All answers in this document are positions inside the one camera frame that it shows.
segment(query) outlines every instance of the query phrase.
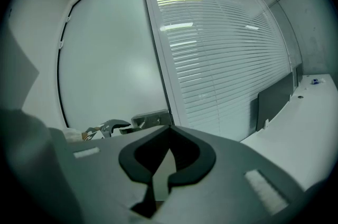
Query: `window blind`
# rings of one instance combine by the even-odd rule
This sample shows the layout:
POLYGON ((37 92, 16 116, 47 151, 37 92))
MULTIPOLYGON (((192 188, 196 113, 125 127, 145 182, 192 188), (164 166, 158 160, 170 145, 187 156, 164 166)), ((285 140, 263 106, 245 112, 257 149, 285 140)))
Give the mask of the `window blind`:
POLYGON ((255 131, 258 92, 290 72, 262 0, 157 0, 188 127, 235 140, 255 131))

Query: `white desk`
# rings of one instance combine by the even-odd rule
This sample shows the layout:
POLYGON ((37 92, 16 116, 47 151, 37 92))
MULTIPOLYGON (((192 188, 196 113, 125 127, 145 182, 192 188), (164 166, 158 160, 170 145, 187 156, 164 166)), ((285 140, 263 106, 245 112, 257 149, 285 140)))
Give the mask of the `white desk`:
POLYGON ((304 190, 326 178, 338 153, 338 91, 331 76, 303 76, 268 128, 242 143, 288 172, 304 190), (326 83, 311 85, 314 78, 326 83))

